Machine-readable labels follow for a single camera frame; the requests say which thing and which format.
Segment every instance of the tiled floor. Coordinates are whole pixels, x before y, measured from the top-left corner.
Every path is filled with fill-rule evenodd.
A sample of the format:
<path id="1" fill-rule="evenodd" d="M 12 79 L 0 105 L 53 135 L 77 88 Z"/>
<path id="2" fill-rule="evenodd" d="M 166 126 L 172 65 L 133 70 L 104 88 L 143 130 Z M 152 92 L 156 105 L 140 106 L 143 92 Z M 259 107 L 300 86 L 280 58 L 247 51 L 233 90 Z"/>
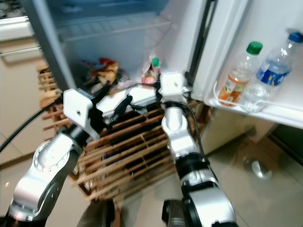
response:
<path id="1" fill-rule="evenodd" d="M 243 164 L 245 158 L 258 158 L 272 171 L 269 181 L 258 179 Z M 268 139 L 253 144 L 236 141 L 210 157 L 217 177 L 237 212 L 240 227 L 302 227 L 303 168 Z M 7 211 L 13 189 L 29 167 L 30 161 L 2 170 L 0 175 L 0 215 Z M 122 207 L 124 227 L 164 226 L 161 221 L 163 201 L 181 198 L 176 175 L 127 198 Z M 75 227 L 88 206 L 69 179 L 48 219 L 47 227 Z"/>

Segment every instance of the blue bottle cap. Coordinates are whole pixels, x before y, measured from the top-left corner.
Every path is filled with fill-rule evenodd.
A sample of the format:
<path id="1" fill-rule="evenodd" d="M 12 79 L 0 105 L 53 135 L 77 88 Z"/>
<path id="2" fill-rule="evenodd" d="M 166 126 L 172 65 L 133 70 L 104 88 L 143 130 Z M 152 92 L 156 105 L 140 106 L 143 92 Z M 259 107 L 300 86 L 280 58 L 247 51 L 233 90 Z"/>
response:
<path id="1" fill-rule="evenodd" d="M 300 32 L 292 32 L 288 39 L 299 44 L 303 43 L 303 35 Z"/>

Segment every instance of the plastic bottle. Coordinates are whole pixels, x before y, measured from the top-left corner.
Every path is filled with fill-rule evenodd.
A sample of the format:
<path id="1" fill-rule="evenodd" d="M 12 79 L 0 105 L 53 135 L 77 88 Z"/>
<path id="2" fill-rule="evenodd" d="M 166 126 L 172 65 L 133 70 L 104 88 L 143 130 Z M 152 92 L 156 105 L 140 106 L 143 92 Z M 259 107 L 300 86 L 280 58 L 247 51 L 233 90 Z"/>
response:
<path id="1" fill-rule="evenodd" d="M 273 49 L 243 92 L 240 104 L 247 112 L 260 111 L 279 88 L 295 64 L 295 56 L 303 42 L 298 32 L 289 35 L 285 44 Z"/>
<path id="2" fill-rule="evenodd" d="M 246 52 L 240 55 L 233 64 L 232 70 L 228 74 L 227 81 L 220 91 L 219 99 L 237 103 L 242 92 L 247 86 L 250 79 L 255 75 L 259 68 L 258 54 L 262 49 L 259 42 L 251 42 Z"/>

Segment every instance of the cabinet handle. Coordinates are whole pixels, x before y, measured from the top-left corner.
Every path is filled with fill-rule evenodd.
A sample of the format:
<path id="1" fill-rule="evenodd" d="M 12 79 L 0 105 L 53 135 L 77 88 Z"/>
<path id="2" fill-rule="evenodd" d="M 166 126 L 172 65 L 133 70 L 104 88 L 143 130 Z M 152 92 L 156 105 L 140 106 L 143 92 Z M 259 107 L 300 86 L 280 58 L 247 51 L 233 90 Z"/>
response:
<path id="1" fill-rule="evenodd" d="M 0 52 L 0 58 L 1 57 L 5 57 L 5 56 L 9 56 L 9 55 L 14 55 L 14 54 L 19 54 L 19 53 L 26 53 L 26 52 L 31 52 L 31 51 L 38 51 L 41 49 L 41 46 L 39 47 L 33 47 L 33 48 L 28 48 L 28 49 L 24 49 L 24 50 L 19 50 L 19 51 L 12 51 L 12 52 L 7 52 L 7 53 L 1 53 Z"/>

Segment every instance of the open refrigerator door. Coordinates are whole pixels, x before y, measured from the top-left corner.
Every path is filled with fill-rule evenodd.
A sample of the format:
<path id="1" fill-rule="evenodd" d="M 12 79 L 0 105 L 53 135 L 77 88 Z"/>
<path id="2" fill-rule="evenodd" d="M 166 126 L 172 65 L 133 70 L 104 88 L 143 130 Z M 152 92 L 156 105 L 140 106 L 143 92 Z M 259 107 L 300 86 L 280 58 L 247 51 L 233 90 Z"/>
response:
<path id="1" fill-rule="evenodd" d="M 303 31 L 302 9 L 303 3 L 299 0 L 219 1 L 197 69 L 193 98 L 216 108 L 303 128 L 302 51 L 298 56 L 299 64 L 275 96 L 265 101 L 266 106 L 260 112 L 248 113 L 239 103 L 233 103 L 233 107 L 224 106 L 220 102 L 229 102 L 218 98 L 235 56 L 251 41 L 260 41 L 263 50 L 259 59 L 264 61 L 269 51 L 290 32 Z"/>

